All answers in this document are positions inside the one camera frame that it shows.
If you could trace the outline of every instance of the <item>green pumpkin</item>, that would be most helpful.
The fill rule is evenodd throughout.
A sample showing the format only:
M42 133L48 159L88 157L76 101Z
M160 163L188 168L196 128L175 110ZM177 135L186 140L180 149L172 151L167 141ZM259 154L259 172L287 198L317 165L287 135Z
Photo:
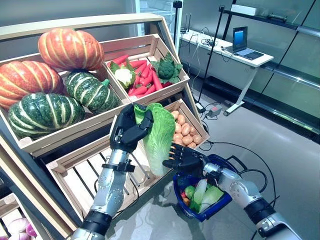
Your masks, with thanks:
M72 97L42 92L24 96L9 109L12 130L21 138L37 139L78 123L85 118L84 108Z
M117 95L108 88L109 80L99 81L87 71L73 71L65 81L68 94L92 113L103 113L120 105Z

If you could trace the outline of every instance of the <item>laptop screen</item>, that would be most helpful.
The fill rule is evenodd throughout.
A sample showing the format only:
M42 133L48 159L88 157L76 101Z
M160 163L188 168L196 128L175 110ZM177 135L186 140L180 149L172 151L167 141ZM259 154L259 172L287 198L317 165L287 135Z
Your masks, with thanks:
M233 52L237 52L247 48L247 35L248 35L248 27L235 27L233 29L233 43L232 50Z

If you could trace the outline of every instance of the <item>desk leg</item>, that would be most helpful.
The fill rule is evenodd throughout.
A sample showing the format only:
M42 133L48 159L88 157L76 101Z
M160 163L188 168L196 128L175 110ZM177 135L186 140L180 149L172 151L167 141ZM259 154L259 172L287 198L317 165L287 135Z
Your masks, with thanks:
M240 96L238 98L238 100L236 101L235 104L233 104L231 107L229 107L227 110L225 110L225 112L223 113L225 116L228 116L230 113L232 113L234 110L236 110L237 108L239 108L242 104L244 104L245 102L243 101L252 81L255 78L255 75L258 71L258 68L255 67L254 70L251 72L250 76L249 76L249 81L248 83L244 86L244 88L242 89Z

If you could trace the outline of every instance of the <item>silver robotic arm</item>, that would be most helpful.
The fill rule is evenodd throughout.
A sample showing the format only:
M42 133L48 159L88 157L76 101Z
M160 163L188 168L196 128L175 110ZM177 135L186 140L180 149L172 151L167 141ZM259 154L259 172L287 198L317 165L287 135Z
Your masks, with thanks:
M132 104L125 107L114 119L110 135L112 152L109 161L102 165L93 205L81 226L71 236L71 240L105 240L111 220L124 201L126 174L135 170L128 156L136 149L138 141L148 134L152 125L151 111L146 111L142 122L136 124Z
M202 153L173 143L170 159L163 161L163 165L178 172L203 175L227 192L244 209L261 237L267 240L301 240L281 214L263 198L253 182L242 179L228 168L211 163Z

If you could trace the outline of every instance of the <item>carrot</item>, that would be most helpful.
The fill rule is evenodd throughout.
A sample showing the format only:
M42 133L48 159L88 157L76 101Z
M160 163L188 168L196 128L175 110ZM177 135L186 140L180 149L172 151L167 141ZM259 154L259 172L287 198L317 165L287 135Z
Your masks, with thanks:
M166 88L166 87L172 85L172 83L167 81L166 83L161 83L161 85L162 85L163 88Z
M136 88L129 96L136 96L136 95L140 95L140 94L145 94L147 91L147 87L146 86L141 86Z
M133 88L136 88L136 85L140 83L140 77L138 75L135 75L135 80L133 83Z
M142 74L142 72L145 70L145 68L147 67L147 62L145 62L144 64L142 64L140 67L138 67L134 72L135 74L137 74L138 76L140 76Z
M143 80L140 80L140 84L142 84L143 86L147 86L149 83L152 82L152 75L151 76L148 76L146 77L145 79Z
M130 61L131 66L135 69L140 67L142 64L146 63L147 60L136 60L136 61Z
M153 79L153 84L155 86L155 90L158 91L160 89L163 89L161 82L156 74L155 71L152 71L152 79Z
M152 94L153 92L156 91L155 85L152 85L151 87L148 88L148 90L144 93L144 95Z
M135 90L135 88L133 88L133 87L130 88L129 91L128 91L128 95L131 95L134 90Z
M141 77L147 78L149 75L150 68L151 68L151 64L147 65L146 68L141 73Z
M112 61L113 61L115 64L120 65L120 64L122 64L123 62L125 62L128 57L129 57L129 55L126 54L126 55L117 57L116 59L113 59Z

